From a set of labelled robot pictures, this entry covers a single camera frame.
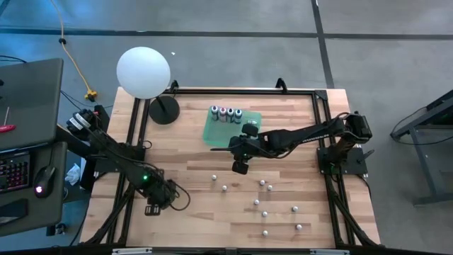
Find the robotic arm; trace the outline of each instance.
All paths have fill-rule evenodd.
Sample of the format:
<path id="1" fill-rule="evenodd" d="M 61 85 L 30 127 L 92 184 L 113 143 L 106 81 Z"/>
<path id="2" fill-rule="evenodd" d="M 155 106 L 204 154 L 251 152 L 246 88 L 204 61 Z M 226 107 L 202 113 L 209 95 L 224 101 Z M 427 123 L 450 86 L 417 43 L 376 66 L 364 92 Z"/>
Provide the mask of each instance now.
<path id="1" fill-rule="evenodd" d="M 230 139 L 228 148 L 211 149 L 231 152 L 234 155 L 233 171 L 239 174 L 247 174 L 247 162 L 253 157 L 283 159 L 297 146 L 327 137 L 341 137 L 328 148 L 326 157 L 329 163 L 339 165 L 354 145 L 366 143 L 372 137 L 366 117 L 358 113 L 341 113 L 332 120 L 294 131 L 271 130 L 258 134 L 257 127 L 245 124 L 242 132 L 245 135 Z"/>
<path id="2" fill-rule="evenodd" d="M 116 142 L 102 130 L 100 124 L 94 112 L 81 110 L 67 121 L 67 129 L 80 140 L 89 141 L 103 158 L 111 160 L 136 191 L 158 206 L 159 210 L 171 206 L 177 196 L 177 184 L 173 180 L 165 180 L 163 169 L 137 160 L 144 157 L 143 148 Z"/>

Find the wooden tabletop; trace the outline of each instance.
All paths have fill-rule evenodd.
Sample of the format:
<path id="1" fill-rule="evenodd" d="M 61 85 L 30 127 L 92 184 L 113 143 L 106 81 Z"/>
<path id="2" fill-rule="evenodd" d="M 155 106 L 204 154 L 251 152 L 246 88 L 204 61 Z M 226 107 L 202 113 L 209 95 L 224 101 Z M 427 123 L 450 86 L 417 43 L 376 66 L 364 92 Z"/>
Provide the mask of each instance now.
<path id="1" fill-rule="evenodd" d="M 349 111 L 345 90 L 330 89 L 331 115 Z M 334 247 L 326 185 L 316 162 L 318 142 L 298 146 L 285 159 L 250 160 L 247 175 L 231 171 L 228 152 L 210 152 L 202 140 L 207 109 L 212 105 L 260 112 L 261 132 L 295 130 L 313 125 L 314 112 L 309 96 L 178 95 L 179 118 L 170 125 L 148 119 L 145 140 L 153 143 L 146 161 L 165 169 L 166 179 L 184 187 L 192 198 L 187 210 L 171 208 L 158 217 L 147 217 L 147 200 L 136 193 L 130 220 L 128 246 L 141 247 L 248 247 L 248 248 L 331 248 Z M 117 91 L 108 134 L 124 142 L 134 99 L 121 88 Z M 134 141 L 143 111 L 139 107 Z M 369 193 L 363 180 L 344 176 L 350 212 L 371 239 L 379 243 Z M 107 174 L 95 183 L 81 242 L 93 236 L 113 206 L 118 174 Z M 222 186 L 228 186 L 222 192 Z M 182 207 L 182 195 L 174 205 Z M 293 206 L 299 210 L 291 211 Z M 268 212 L 267 217 L 261 213 Z M 339 214 L 342 237 L 345 226 Z M 302 230 L 296 230 L 301 224 Z M 118 224 L 116 238 L 120 233 Z"/>

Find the can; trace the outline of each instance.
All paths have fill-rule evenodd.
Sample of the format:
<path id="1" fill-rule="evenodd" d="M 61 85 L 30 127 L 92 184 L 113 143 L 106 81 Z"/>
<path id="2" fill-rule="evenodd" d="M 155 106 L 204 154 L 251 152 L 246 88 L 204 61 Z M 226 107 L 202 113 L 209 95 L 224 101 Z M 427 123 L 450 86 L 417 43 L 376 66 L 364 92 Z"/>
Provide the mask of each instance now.
<path id="1" fill-rule="evenodd" d="M 234 112 L 234 122 L 236 124 L 241 124 L 241 121 L 242 121 L 242 110 L 237 109 Z"/>
<path id="2" fill-rule="evenodd" d="M 226 121 L 228 123 L 233 123 L 234 122 L 234 109 L 233 108 L 228 108 L 228 111 L 226 112 L 227 114 L 227 119 Z"/>
<path id="3" fill-rule="evenodd" d="M 227 121 L 227 110 L 225 108 L 220 108 L 219 110 L 219 120 L 222 121 L 222 122 L 226 122 Z"/>
<path id="4" fill-rule="evenodd" d="M 219 120 L 219 108 L 217 106 L 211 106 L 211 115 L 213 121 Z"/>

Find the lamp stand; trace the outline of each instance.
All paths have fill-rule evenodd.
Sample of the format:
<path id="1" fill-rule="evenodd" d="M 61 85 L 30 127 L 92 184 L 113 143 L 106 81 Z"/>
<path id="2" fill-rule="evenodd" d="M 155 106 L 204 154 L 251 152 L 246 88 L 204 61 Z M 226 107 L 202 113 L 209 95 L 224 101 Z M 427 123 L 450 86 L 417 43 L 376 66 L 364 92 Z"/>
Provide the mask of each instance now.
<path id="1" fill-rule="evenodd" d="M 149 104 L 148 114 L 157 124 L 170 124 L 179 116 L 179 104 L 171 96 L 157 96 Z"/>

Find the white lamp globe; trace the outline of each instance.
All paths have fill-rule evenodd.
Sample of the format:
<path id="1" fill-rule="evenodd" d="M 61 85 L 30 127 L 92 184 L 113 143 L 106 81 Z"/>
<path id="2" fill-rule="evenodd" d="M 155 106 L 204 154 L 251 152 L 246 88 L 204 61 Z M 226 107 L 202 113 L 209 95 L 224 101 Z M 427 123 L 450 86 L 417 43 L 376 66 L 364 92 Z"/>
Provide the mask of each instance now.
<path id="1" fill-rule="evenodd" d="M 121 87 L 140 99 L 154 98 L 170 83 L 170 66 L 161 53 L 148 47 L 134 47 L 118 60 L 116 75 Z"/>

